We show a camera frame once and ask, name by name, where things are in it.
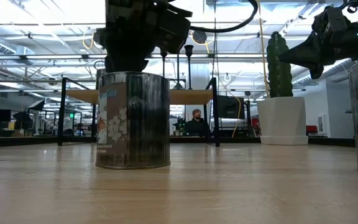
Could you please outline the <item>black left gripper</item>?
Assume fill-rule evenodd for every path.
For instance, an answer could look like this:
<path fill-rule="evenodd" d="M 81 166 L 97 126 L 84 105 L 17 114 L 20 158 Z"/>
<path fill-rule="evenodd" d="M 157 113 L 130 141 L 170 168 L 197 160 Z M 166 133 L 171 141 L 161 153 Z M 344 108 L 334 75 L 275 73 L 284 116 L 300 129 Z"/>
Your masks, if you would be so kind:
<path fill-rule="evenodd" d="M 106 72 L 142 72 L 148 65 L 148 56 L 154 49 L 154 31 L 157 26 L 157 0 L 105 0 L 105 58 Z M 112 59 L 131 59 L 125 65 Z"/>

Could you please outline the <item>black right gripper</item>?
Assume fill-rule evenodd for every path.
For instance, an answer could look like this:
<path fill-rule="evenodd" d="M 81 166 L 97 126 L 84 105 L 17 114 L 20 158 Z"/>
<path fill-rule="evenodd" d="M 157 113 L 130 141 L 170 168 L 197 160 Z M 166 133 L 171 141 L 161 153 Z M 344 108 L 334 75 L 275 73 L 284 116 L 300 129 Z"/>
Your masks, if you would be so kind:
<path fill-rule="evenodd" d="M 358 22 L 350 21 L 344 8 L 329 6 L 314 17 L 313 32 L 299 45 L 278 55 L 280 62 L 310 69 L 311 79 L 319 79 L 325 65 L 337 60 L 358 59 Z M 358 13 L 358 6 L 347 6 L 347 12 Z"/>

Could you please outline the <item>candle tin with grey wax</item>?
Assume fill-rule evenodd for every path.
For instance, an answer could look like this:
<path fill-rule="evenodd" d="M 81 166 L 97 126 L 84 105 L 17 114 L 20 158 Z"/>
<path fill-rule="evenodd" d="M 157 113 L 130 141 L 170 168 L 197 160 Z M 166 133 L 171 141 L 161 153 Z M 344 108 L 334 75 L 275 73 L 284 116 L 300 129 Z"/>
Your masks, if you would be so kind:
<path fill-rule="evenodd" d="M 150 169 L 170 164 L 169 81 L 150 73 L 99 79 L 96 166 Z"/>

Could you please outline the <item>green cactus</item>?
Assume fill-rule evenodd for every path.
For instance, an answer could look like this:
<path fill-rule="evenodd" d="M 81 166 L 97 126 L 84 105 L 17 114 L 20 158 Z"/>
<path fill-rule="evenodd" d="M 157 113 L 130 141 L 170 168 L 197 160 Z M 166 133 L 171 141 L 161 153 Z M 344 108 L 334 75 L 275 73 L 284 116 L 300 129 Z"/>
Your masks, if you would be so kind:
<path fill-rule="evenodd" d="M 271 98 L 293 96 L 291 65 L 278 60 L 278 56 L 288 49 L 286 40 L 279 32 L 274 32 L 270 36 L 267 46 L 267 62 Z"/>

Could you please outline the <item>white plant pot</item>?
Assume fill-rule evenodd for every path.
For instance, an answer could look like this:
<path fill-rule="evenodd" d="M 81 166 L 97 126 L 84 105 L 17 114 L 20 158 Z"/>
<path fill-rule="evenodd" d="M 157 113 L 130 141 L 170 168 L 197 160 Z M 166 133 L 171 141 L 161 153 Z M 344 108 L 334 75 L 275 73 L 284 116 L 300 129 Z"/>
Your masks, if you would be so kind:
<path fill-rule="evenodd" d="M 302 97 L 269 98 L 257 103 L 260 141 L 266 145 L 307 145 L 306 108 Z"/>

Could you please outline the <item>wooden shelf with black legs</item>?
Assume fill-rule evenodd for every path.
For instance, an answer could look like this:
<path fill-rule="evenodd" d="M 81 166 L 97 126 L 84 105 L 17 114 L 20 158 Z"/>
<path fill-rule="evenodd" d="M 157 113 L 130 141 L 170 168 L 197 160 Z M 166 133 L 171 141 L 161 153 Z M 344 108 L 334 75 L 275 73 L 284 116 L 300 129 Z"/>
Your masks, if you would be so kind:
<path fill-rule="evenodd" d="M 218 91 L 217 79 L 210 79 L 205 90 L 170 90 L 170 103 L 173 105 L 203 105 L 204 118 L 208 118 L 209 112 L 207 105 L 212 101 L 213 119 L 214 119 L 214 134 L 213 137 L 207 140 L 207 143 L 219 147 L 220 146 L 220 130 L 219 130 L 219 111 L 218 111 Z M 86 86 L 80 85 L 78 82 L 69 79 L 62 79 L 62 88 L 58 91 L 61 94 L 60 112 L 64 113 L 65 98 L 70 96 L 74 99 L 81 100 L 92 105 L 98 104 L 99 90 L 90 90 Z"/>

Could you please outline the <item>black television screen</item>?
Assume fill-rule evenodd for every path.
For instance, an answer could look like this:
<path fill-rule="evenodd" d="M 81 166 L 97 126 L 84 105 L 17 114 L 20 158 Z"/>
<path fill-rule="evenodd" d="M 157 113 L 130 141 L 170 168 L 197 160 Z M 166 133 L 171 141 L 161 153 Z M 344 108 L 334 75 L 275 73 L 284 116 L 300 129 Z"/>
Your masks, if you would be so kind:
<path fill-rule="evenodd" d="M 218 96 L 219 118 L 244 119 L 244 99 L 234 96 Z"/>

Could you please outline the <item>person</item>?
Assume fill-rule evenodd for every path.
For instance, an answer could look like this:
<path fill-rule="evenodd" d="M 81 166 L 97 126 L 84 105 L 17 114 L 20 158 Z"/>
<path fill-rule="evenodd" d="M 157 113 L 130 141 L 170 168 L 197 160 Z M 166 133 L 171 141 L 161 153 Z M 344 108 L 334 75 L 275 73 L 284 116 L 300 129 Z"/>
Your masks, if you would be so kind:
<path fill-rule="evenodd" d="M 192 116 L 192 120 L 185 123 L 184 135 L 208 138 L 210 136 L 210 129 L 208 123 L 201 117 L 201 111 L 194 109 Z"/>

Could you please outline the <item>black studio light stand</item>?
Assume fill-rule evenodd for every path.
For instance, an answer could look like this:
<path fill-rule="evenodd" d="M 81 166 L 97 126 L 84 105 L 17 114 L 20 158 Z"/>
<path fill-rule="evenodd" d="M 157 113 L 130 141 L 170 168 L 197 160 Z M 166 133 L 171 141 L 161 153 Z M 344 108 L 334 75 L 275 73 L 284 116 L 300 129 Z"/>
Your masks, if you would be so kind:
<path fill-rule="evenodd" d="M 34 120 L 31 118 L 31 111 L 42 111 L 45 105 L 45 100 L 39 100 L 32 103 L 24 111 L 20 111 L 13 115 L 15 119 L 14 129 L 19 130 L 23 136 L 27 136 L 29 130 L 33 128 Z"/>

